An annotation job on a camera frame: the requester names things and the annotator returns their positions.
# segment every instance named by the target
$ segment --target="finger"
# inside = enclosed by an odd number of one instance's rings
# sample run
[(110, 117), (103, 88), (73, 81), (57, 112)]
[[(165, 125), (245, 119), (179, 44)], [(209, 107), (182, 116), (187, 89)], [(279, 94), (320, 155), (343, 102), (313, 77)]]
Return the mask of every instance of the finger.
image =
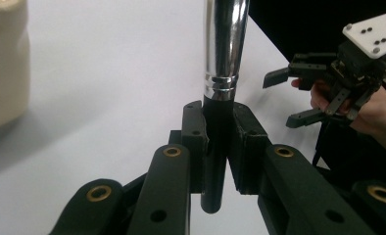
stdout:
[(317, 85), (322, 85), (322, 84), (324, 84), (324, 85), (326, 85), (327, 83), (325, 82), (324, 79), (317, 79), (317, 80), (314, 82), (314, 84), (317, 84)]
[(342, 115), (346, 115), (349, 113), (349, 110), (351, 107), (352, 107), (352, 101), (345, 100), (343, 101), (342, 105), (340, 105), (338, 113)]
[(293, 87), (298, 88), (300, 86), (301, 80), (302, 80), (301, 78), (294, 79), (294, 80), (291, 81), (291, 85)]
[(329, 105), (329, 102), (324, 97), (324, 89), (318, 85), (314, 85), (311, 90), (312, 100), (311, 105), (313, 108), (320, 108), (325, 110)]

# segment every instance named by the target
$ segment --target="white table surface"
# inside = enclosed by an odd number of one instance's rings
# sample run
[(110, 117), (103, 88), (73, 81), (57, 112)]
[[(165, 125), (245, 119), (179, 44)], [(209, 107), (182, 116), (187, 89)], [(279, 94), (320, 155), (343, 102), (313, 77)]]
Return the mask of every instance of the white table surface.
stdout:
[[(204, 3), (28, 1), (31, 94), (23, 117), (0, 134), (0, 235), (48, 234), (85, 183), (124, 185), (147, 171), (181, 128), (183, 106), (203, 98)], [(319, 125), (285, 126), (310, 108), (309, 92), (289, 82), (263, 90), (265, 74), (286, 66), (249, 19), (236, 101), (273, 143), (311, 158)], [(229, 169), (218, 213), (204, 213), (199, 198), (191, 234), (267, 234), (257, 196), (240, 196)]]

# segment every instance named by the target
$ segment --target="robotic hand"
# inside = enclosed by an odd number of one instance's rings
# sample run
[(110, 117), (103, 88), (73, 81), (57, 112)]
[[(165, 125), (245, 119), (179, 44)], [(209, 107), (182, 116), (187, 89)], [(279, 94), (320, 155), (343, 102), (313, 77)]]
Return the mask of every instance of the robotic hand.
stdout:
[[(358, 115), (370, 96), (386, 82), (386, 14), (363, 22), (349, 23), (343, 33), (350, 39), (342, 43), (338, 53), (296, 54), (288, 68), (269, 72), (264, 88), (300, 77), (299, 89), (310, 90), (318, 79), (331, 87), (330, 104), (323, 112), (312, 109), (290, 116), (291, 128), (322, 120), (349, 124)], [(338, 110), (350, 99), (352, 106), (345, 115)]]

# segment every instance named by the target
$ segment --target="cylindrical object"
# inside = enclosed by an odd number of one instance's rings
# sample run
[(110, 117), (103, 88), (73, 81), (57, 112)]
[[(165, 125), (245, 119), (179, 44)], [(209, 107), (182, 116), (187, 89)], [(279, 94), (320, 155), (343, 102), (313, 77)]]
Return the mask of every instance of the cylindrical object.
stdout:
[(210, 139), (204, 158), (202, 209), (221, 206), (249, 0), (206, 0), (206, 75), (203, 115)]
[(205, 96), (233, 100), (239, 78), (249, 0), (206, 0)]
[(29, 97), (26, 0), (0, 0), (0, 126), (20, 117)]

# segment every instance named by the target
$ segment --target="metallic handle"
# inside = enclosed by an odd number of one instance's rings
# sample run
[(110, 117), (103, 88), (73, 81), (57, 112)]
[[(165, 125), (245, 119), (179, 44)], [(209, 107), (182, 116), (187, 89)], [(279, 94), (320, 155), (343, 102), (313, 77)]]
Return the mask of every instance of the metallic handle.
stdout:
[(205, 96), (227, 101), (235, 97), (249, 0), (206, 0)]
[(230, 148), (233, 103), (241, 63), (249, 0), (206, 0), (206, 76), (203, 116), (209, 137), (203, 161), (202, 209), (221, 206)]

